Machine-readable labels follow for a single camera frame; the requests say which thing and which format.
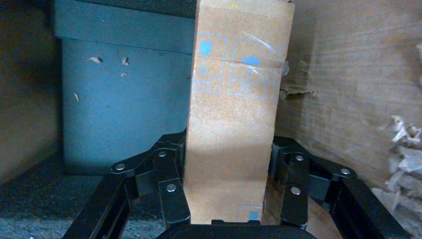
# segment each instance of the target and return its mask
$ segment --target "cardboard wall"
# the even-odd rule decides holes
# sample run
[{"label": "cardboard wall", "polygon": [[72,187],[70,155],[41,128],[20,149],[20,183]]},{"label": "cardboard wall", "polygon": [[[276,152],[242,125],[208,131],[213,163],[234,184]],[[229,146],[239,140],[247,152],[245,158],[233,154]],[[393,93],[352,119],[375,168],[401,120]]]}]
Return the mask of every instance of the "cardboard wall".
[{"label": "cardboard wall", "polygon": [[276,135],[343,163],[370,184],[390,177],[391,115],[422,122],[420,0],[296,0]]},{"label": "cardboard wall", "polygon": [[0,184],[58,149],[56,40],[42,11],[0,12]]}]

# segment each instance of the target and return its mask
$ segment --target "blue box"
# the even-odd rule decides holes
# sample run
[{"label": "blue box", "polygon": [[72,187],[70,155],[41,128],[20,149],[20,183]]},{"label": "blue box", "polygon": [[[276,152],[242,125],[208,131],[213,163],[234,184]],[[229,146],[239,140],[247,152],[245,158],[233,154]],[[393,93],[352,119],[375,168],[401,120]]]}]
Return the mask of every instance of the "blue box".
[{"label": "blue box", "polygon": [[186,128],[194,19],[56,0],[54,22],[63,46],[67,173],[108,173]]}]

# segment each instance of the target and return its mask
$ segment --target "umbrella symbol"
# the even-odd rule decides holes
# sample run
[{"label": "umbrella symbol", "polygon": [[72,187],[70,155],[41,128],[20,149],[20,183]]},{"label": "umbrella symbol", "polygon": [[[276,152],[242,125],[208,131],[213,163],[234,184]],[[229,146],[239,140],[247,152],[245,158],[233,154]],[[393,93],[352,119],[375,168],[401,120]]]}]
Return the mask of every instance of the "umbrella symbol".
[{"label": "umbrella symbol", "polygon": [[246,74],[246,77],[249,77],[250,74],[252,73],[252,66],[260,66],[261,65],[261,61],[259,61],[258,58],[254,57],[254,56],[247,56],[245,58],[243,58],[241,61],[241,63],[243,64],[247,64],[248,66],[248,73]]}]

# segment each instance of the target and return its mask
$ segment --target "black gripper frame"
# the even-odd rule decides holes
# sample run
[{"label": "black gripper frame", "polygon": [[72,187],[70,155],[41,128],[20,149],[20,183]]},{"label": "black gripper frame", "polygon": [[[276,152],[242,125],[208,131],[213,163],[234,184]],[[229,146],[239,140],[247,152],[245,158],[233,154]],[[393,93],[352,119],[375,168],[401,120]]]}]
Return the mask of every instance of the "black gripper frame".
[{"label": "black gripper frame", "polygon": [[274,137],[268,177],[284,186],[281,225],[259,221],[191,225],[182,186],[186,131],[163,135],[147,152],[114,164],[67,230],[64,239],[118,239],[133,202],[159,192],[166,231],[159,239],[315,239],[308,196],[329,213],[344,239],[410,239],[356,173],[308,153],[291,138]]}]

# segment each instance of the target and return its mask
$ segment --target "cardboard box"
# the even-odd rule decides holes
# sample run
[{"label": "cardboard box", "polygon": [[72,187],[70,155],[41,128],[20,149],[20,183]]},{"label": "cardboard box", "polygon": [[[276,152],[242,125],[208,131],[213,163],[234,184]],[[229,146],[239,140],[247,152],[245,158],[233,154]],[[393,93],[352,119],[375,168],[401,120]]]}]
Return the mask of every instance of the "cardboard box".
[{"label": "cardboard box", "polygon": [[184,188],[193,224],[259,220],[294,5],[197,5]]}]

